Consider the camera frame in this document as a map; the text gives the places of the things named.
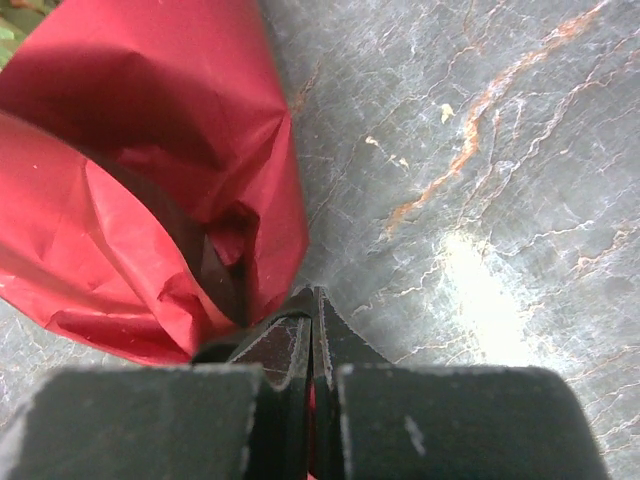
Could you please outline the red wrapping paper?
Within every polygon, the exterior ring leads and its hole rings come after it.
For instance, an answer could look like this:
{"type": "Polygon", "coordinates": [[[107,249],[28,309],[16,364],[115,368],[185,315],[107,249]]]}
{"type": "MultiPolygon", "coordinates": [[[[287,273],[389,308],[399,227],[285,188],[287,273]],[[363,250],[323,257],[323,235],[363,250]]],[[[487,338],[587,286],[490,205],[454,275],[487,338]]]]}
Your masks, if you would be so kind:
{"type": "Polygon", "coordinates": [[[254,1],[65,1],[1,72],[1,296],[145,365],[285,299],[308,246],[254,1]]]}

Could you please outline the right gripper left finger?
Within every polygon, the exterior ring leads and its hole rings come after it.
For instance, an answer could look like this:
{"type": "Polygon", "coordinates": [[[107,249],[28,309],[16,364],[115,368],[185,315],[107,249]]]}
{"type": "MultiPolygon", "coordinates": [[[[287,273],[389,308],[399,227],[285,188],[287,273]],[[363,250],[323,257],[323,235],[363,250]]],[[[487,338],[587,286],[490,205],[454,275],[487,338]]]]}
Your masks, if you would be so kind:
{"type": "Polygon", "coordinates": [[[5,479],[303,479],[314,294],[183,367],[65,368],[1,438],[5,479]]]}

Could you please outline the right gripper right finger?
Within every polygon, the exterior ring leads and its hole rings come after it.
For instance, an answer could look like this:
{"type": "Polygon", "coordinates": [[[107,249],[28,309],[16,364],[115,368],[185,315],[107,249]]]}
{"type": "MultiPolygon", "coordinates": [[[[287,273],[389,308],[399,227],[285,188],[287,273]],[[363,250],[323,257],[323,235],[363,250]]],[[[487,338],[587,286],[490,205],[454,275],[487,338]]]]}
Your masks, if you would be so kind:
{"type": "Polygon", "coordinates": [[[319,479],[604,479],[583,410],[538,367],[391,364],[314,292],[319,479]]]}

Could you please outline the mixed flower bunch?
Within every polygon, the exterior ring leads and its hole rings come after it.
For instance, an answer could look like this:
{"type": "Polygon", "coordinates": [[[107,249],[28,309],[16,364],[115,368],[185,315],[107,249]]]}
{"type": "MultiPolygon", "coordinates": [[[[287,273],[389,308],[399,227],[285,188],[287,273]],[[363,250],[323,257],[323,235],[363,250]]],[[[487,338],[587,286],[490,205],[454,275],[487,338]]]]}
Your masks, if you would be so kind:
{"type": "Polygon", "coordinates": [[[57,0],[1,0],[1,69],[24,40],[61,4],[57,0]]]}

